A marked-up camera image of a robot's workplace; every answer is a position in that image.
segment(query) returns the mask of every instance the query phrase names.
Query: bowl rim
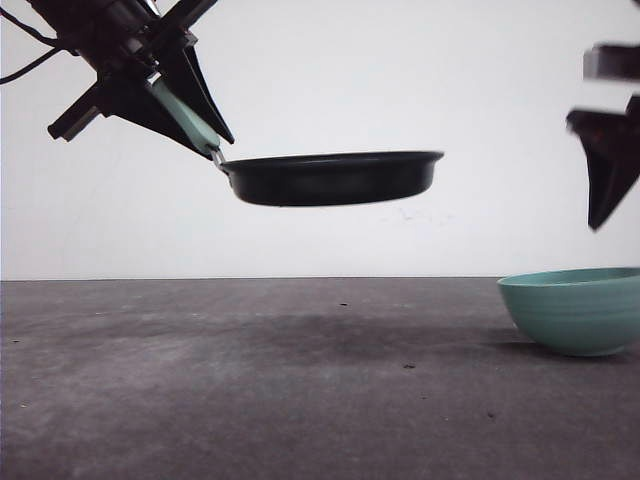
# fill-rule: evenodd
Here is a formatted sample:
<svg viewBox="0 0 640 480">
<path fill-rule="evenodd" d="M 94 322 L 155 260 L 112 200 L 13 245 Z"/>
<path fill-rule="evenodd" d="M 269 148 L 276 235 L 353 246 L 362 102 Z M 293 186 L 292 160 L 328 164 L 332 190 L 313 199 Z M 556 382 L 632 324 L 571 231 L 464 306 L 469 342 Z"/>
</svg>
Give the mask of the bowl rim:
<svg viewBox="0 0 640 480">
<path fill-rule="evenodd" d="M 569 274 L 575 272 L 603 272 L 603 271 L 620 271 L 627 272 L 627 275 L 621 275 L 615 278 L 603 278 L 600 280 L 586 280 L 582 282 L 554 282 L 554 283 L 531 283 L 526 279 L 533 279 L 541 275 L 549 274 Z M 529 287 L 529 288 L 545 288 L 545 287 L 575 287 L 578 285 L 605 285 L 613 282 L 628 282 L 640 277 L 640 267 L 598 267 L 598 268 L 572 268 L 566 270 L 549 270 L 543 272 L 521 273 L 517 275 L 509 275 L 498 280 L 501 287 Z"/>
</svg>

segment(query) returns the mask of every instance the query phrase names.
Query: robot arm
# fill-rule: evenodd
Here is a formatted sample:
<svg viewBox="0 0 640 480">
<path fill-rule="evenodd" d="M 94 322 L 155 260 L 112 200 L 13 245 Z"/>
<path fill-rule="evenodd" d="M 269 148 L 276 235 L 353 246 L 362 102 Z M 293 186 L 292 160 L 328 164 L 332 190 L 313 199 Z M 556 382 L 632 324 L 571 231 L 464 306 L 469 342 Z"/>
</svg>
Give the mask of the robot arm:
<svg viewBox="0 0 640 480">
<path fill-rule="evenodd" d="M 189 28 L 217 0 L 181 0 L 161 16 L 152 0 L 31 0 L 58 39 L 97 72 L 50 127 L 73 139 L 98 114 L 116 115 L 211 158 L 233 135 L 207 88 Z"/>
<path fill-rule="evenodd" d="M 595 46 L 584 56 L 584 77 L 640 81 L 640 46 Z M 567 122 L 587 156 L 589 225 L 597 230 L 640 176 L 640 97 L 631 98 L 625 113 L 574 110 Z"/>
</svg>

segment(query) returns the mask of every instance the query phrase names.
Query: gray tabletop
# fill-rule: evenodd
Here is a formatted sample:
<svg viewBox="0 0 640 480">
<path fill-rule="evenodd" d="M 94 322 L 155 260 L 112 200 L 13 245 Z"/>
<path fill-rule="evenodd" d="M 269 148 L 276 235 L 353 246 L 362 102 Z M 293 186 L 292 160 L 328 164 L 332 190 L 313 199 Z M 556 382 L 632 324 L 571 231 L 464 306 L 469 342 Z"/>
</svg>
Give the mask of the gray tabletop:
<svg viewBox="0 0 640 480">
<path fill-rule="evenodd" d="M 3 284 L 2 478 L 637 479 L 640 348 L 493 279 Z"/>
</svg>

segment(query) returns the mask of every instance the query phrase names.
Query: gray table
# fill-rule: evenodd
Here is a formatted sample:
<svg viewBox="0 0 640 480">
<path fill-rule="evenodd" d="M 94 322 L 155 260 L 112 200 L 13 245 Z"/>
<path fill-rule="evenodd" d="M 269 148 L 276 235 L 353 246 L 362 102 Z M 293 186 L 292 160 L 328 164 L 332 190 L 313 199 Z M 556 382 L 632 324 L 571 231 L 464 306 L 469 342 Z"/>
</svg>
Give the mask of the gray table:
<svg viewBox="0 0 640 480">
<path fill-rule="evenodd" d="M 493 279 L 3 285 L 2 479 L 638 479 L 640 349 Z"/>
</svg>

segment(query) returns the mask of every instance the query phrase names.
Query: teal bowl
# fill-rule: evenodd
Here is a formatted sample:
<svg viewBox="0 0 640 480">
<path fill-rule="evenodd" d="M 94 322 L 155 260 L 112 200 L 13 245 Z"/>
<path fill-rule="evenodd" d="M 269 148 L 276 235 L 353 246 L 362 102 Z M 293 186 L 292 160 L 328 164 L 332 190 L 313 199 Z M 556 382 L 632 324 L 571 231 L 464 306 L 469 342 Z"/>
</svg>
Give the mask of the teal bowl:
<svg viewBox="0 0 640 480">
<path fill-rule="evenodd" d="M 640 338 L 640 268 L 516 275 L 498 285 L 520 331 L 563 355 L 612 355 Z"/>
</svg>

